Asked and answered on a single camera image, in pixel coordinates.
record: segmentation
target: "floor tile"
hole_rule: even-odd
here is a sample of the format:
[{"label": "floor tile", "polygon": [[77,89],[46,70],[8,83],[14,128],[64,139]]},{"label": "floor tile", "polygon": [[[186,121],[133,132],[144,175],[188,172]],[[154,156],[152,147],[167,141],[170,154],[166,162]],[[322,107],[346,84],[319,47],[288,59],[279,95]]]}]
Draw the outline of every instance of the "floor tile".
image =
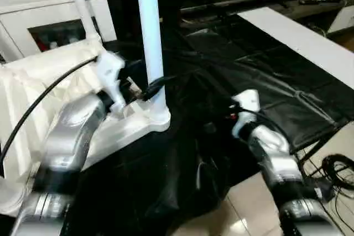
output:
[{"label": "floor tile", "polygon": [[249,236],[230,202],[226,199],[219,209],[182,225],[172,236]]},{"label": "floor tile", "polygon": [[276,226],[272,230],[266,232],[264,236],[283,236],[283,231],[280,226]]},{"label": "floor tile", "polygon": [[[312,156],[310,159],[311,161],[307,161],[304,165],[305,171],[307,173],[312,172],[315,170],[315,166],[321,166],[324,157],[336,153],[343,154],[354,160],[354,122],[342,128],[325,146]],[[337,216],[334,199],[326,205],[326,208],[340,225],[346,236],[354,235],[354,233],[348,229]],[[339,195],[337,210],[341,217],[354,228],[354,200]]]},{"label": "floor tile", "polygon": [[279,226],[277,207],[260,173],[231,188],[228,196],[251,236]]}]

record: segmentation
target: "white mount base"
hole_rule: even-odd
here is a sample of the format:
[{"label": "white mount base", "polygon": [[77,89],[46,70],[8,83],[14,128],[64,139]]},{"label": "white mount base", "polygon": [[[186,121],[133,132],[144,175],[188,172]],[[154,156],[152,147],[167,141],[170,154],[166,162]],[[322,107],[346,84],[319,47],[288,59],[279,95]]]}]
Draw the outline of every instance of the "white mount base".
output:
[{"label": "white mount base", "polygon": [[92,137],[83,170],[150,132],[167,130],[171,120],[168,108],[159,113],[158,120],[151,108],[151,102],[135,101],[125,108],[124,118],[108,116]]}]

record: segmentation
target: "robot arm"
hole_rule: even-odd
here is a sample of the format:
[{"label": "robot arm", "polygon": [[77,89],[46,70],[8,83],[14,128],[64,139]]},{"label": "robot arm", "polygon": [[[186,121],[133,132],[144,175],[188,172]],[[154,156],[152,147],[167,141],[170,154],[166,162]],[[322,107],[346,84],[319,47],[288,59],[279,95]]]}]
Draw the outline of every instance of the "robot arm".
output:
[{"label": "robot arm", "polygon": [[21,206],[11,236],[61,234],[91,138],[111,108],[119,112],[125,106],[117,81],[123,67],[120,57],[101,54],[97,72],[106,91],[67,103],[54,118],[33,189]]},{"label": "robot arm", "polygon": [[[236,96],[236,100],[242,108],[258,111],[257,104],[254,105],[258,102],[256,91],[243,92]],[[257,159],[264,181],[279,209],[284,234],[342,235],[323,210],[316,190],[304,182],[296,160],[290,155],[287,140],[255,122],[252,114],[247,115],[247,119],[239,119],[233,135],[244,140]]]}]

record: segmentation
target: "white cabinet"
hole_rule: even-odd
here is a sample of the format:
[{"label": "white cabinet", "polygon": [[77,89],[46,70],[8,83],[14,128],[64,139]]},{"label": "white cabinet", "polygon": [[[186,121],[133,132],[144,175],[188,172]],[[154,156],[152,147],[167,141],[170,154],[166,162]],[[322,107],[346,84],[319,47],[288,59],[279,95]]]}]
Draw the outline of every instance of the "white cabinet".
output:
[{"label": "white cabinet", "polygon": [[[107,0],[86,0],[86,5],[102,41],[116,40]],[[49,48],[49,38],[69,35],[70,29],[83,39],[79,19],[74,0],[0,0],[0,53],[6,61],[40,53]]]}]

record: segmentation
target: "white clamp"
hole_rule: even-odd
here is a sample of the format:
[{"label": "white clamp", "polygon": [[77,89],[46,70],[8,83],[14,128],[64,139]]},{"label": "white clamp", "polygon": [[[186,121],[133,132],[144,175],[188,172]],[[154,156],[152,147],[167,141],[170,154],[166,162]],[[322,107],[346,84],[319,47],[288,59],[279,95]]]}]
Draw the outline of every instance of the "white clamp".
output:
[{"label": "white clamp", "polygon": [[[259,96],[257,90],[245,90],[238,95],[232,97],[237,101],[243,109],[258,112],[261,107],[259,105]],[[232,128],[232,135],[235,138],[239,138],[238,134],[242,127],[249,122],[255,122],[256,115],[248,112],[240,112],[238,114],[238,121]]]},{"label": "white clamp", "polygon": [[118,55],[103,51],[97,58],[96,71],[97,77],[103,85],[104,91],[114,101],[111,107],[113,113],[119,113],[126,106],[126,101],[119,90],[119,72],[125,67],[125,61]]}]

